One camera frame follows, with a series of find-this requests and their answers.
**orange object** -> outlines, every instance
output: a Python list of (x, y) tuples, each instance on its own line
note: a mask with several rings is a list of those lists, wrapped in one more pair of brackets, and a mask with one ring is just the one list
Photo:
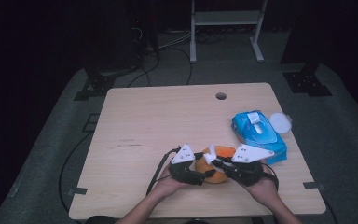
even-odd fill
[[(221, 147), (216, 146), (214, 147), (214, 151), (216, 152), (216, 155), (221, 157), (232, 157), (235, 154), (235, 148), (234, 147)], [(209, 148), (205, 148), (202, 150), (203, 153), (208, 153)], [(195, 169), (197, 172), (205, 173), (209, 170), (214, 170), (214, 167), (212, 165), (208, 165), (206, 163), (205, 159), (202, 157), (201, 159), (197, 160), (195, 162)], [(219, 171), (216, 171), (213, 176), (205, 178), (205, 182), (211, 183), (211, 184), (220, 184), (227, 180), (227, 176), (225, 173), (221, 173)]]

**white round object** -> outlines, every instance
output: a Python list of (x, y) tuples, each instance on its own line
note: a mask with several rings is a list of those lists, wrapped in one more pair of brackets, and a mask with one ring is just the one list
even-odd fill
[(283, 113), (275, 113), (269, 117), (269, 123), (277, 133), (287, 133), (292, 129), (292, 123)]

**table top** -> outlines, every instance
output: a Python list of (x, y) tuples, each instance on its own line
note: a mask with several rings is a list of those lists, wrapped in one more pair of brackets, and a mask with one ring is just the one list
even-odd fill
[[(217, 95), (227, 98), (219, 100)], [(69, 215), (125, 216), (146, 194), (163, 155), (189, 143), (194, 152), (210, 144), (236, 148), (240, 141), (231, 119), (240, 112), (261, 110), (267, 118), (282, 109), (268, 83), (112, 89), (89, 147)], [(287, 161), (272, 168), (279, 193), (295, 214), (321, 214), (325, 205), (292, 132), (281, 135)], [(270, 215), (233, 180), (189, 186), (159, 204), (150, 217), (244, 217)]]

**gray carpet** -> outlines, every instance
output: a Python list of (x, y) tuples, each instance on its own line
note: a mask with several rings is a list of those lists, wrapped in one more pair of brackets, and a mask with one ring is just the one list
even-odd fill
[[(310, 171), (318, 184), (325, 187), (323, 196), (331, 204), (338, 222), (358, 223), (358, 104), (344, 88), (336, 73), (321, 65), (316, 76), (333, 96), (309, 97), (292, 93), (282, 73), (298, 71), (302, 64), (280, 64), (288, 33), (262, 33), (259, 40), (265, 62), (255, 60), (250, 34), (226, 35), (213, 44), (198, 44), (198, 61), (192, 65), (190, 85), (267, 82), (272, 86), (282, 110), (293, 119), (293, 133)], [(160, 35), (160, 44), (177, 35)], [(188, 52), (188, 43), (174, 46)], [(145, 69), (156, 64), (145, 57)], [(152, 86), (185, 85), (190, 72), (187, 57), (177, 49), (161, 52), (158, 67), (150, 72)], [(143, 71), (117, 79), (115, 88), (127, 85)], [(62, 166), (62, 197), (66, 206), (72, 201), (91, 136), (83, 132), (90, 114), (100, 113), (103, 97), (74, 101), (87, 76), (83, 70), (74, 74), (55, 105), (43, 131), (12, 191), (0, 208), (0, 223), (75, 223), (68, 217), (59, 196)], [(147, 86), (140, 77), (131, 86)], [(273, 223), (271, 217), (263, 217)], [(305, 223), (334, 223), (331, 212), (300, 216)]]

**metal stand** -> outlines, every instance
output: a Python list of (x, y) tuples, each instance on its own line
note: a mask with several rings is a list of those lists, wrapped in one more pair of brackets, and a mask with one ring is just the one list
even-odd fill
[(196, 26), (199, 25), (244, 25), (255, 24), (255, 35), (250, 38), (252, 48), (255, 52), (255, 57), (259, 63), (264, 62), (264, 57), (261, 54), (260, 47), (257, 41), (260, 36), (261, 25), (264, 20), (266, 12), (267, 1), (263, 1), (263, 6), (260, 10), (250, 11), (206, 11), (196, 12), (195, 1), (191, 2), (191, 40), (190, 40), (190, 61), (195, 63), (197, 61), (196, 51)]

